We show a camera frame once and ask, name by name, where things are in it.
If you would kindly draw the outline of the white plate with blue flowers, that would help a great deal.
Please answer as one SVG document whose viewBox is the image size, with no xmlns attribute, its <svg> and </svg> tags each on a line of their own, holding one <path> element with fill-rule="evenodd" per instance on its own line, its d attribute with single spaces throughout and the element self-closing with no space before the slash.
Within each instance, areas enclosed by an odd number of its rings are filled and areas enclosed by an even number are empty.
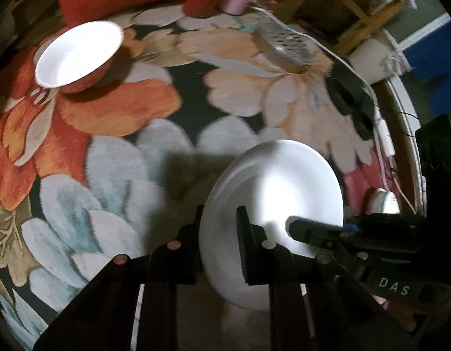
<svg viewBox="0 0 451 351">
<path fill-rule="evenodd" d="M 399 214 L 400 206 L 395 194 L 386 189 L 376 189 L 367 202 L 366 214 Z"/>
</svg>

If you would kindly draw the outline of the plain white plate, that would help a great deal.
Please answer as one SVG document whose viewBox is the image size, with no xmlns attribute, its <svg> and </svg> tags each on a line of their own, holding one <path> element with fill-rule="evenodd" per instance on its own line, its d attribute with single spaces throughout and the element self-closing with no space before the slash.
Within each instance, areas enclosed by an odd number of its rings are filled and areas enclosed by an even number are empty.
<svg viewBox="0 0 451 351">
<path fill-rule="evenodd" d="M 313 257 L 318 250 L 287 232 L 294 219 L 305 218 L 342 227 L 344 203 L 337 176 L 312 147 L 294 140 L 254 146 L 219 177 L 205 203 L 199 249 L 205 274 L 226 301 L 251 311 L 269 308 L 266 286 L 249 286 L 241 268 L 236 210 L 244 206 L 250 222 L 292 253 Z"/>
</svg>

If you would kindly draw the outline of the white power strip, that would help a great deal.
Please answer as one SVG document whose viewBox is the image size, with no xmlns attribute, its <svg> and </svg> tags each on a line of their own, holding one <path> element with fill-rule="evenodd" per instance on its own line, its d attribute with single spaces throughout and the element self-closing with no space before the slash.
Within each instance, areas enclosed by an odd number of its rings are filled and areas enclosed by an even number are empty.
<svg viewBox="0 0 451 351">
<path fill-rule="evenodd" d="M 381 140 L 384 154 L 388 157 L 395 156 L 395 147 L 392 141 L 392 137 L 387 126 L 387 122 L 382 117 L 380 109 L 378 107 L 375 108 L 375 128 L 378 134 L 378 137 Z"/>
</svg>

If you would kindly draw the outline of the white trash bin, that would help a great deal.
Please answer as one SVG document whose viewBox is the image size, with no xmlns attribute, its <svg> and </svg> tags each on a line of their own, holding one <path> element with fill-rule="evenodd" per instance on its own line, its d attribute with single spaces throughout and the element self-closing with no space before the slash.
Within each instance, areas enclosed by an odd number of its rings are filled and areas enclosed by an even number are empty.
<svg viewBox="0 0 451 351">
<path fill-rule="evenodd" d="M 348 59 L 356 73 L 370 85 L 412 70 L 397 41 L 385 29 L 362 42 Z"/>
</svg>

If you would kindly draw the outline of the round perforated metal tin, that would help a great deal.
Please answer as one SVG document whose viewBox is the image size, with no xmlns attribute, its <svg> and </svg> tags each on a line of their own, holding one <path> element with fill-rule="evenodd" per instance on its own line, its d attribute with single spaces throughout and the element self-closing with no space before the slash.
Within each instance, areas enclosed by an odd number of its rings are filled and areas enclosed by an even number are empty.
<svg viewBox="0 0 451 351">
<path fill-rule="evenodd" d="M 311 40 L 275 21 L 257 24 L 254 40 L 272 63 L 295 74 L 301 74 L 313 63 L 318 50 Z"/>
</svg>

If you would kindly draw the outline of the red bowl white inside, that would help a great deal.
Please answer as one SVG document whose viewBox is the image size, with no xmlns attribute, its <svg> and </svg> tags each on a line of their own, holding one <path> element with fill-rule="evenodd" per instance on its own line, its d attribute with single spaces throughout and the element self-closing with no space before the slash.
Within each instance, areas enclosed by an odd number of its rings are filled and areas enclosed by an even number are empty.
<svg viewBox="0 0 451 351">
<path fill-rule="evenodd" d="M 125 38 L 111 21 L 91 21 L 58 36 L 41 53 L 35 67 L 39 86 L 79 93 L 100 81 Z"/>
</svg>

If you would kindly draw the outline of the wooden chair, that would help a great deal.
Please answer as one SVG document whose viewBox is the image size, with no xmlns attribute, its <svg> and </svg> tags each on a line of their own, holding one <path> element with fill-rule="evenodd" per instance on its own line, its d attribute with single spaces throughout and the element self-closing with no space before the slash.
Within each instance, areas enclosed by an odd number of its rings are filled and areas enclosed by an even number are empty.
<svg viewBox="0 0 451 351">
<path fill-rule="evenodd" d="M 408 4 L 408 0 L 259 0 L 280 21 L 315 35 L 346 56 Z"/>
</svg>

